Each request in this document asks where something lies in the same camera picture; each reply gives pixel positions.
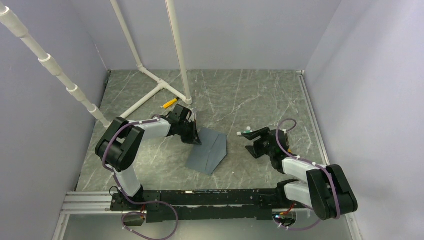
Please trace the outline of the grey envelope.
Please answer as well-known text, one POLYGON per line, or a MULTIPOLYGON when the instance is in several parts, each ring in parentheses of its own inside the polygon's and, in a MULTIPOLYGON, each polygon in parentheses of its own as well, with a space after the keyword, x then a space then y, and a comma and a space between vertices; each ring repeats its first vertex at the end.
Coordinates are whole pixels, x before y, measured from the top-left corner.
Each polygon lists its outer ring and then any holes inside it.
POLYGON ((205 127, 198 135, 202 145, 192 148, 185 167, 211 176, 227 155, 227 135, 205 127))

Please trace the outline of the green white glue stick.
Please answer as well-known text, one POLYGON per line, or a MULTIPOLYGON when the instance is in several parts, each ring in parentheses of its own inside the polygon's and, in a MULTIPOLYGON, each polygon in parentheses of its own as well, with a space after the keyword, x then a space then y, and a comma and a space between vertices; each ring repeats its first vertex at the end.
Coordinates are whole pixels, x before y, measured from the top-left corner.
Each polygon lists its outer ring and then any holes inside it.
POLYGON ((237 136, 243 136, 243 135, 250 135, 253 131, 252 130, 246 130, 246 131, 238 131, 236 133, 237 136))

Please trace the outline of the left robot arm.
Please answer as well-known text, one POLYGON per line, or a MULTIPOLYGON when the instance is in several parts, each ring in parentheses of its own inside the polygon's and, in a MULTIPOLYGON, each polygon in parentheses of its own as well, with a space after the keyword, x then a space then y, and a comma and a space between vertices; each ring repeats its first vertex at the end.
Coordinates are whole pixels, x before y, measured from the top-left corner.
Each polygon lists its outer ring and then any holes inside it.
POLYGON ((137 178, 134 162, 143 141, 180 136, 184 144, 202 144, 193 111, 180 104, 166 115, 141 121, 115 118, 95 147, 102 166, 111 172, 124 204, 131 210, 144 203, 144 188, 137 178))

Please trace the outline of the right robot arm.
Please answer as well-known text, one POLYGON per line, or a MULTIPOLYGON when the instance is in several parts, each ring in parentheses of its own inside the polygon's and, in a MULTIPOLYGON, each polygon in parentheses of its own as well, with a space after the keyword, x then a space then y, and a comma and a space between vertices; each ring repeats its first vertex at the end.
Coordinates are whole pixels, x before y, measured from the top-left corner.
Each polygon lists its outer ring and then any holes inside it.
POLYGON ((320 220, 358 210, 357 198, 341 166, 308 162, 292 153, 287 131, 264 127, 238 132, 237 136, 253 142, 246 149, 254 158, 268 156, 275 170, 291 177, 277 184, 275 200, 280 207, 300 203, 313 210, 320 220))

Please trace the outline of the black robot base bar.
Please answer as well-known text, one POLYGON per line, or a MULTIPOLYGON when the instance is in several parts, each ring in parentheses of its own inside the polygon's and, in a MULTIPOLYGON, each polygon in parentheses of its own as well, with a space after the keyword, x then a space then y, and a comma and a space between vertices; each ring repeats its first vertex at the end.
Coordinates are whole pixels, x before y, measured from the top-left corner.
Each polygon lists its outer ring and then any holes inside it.
POLYGON ((147 223, 189 220, 255 219, 268 221, 277 215, 296 219, 299 203, 283 196, 280 188, 145 190, 128 201, 123 193, 112 194, 112 212, 141 213, 147 223))

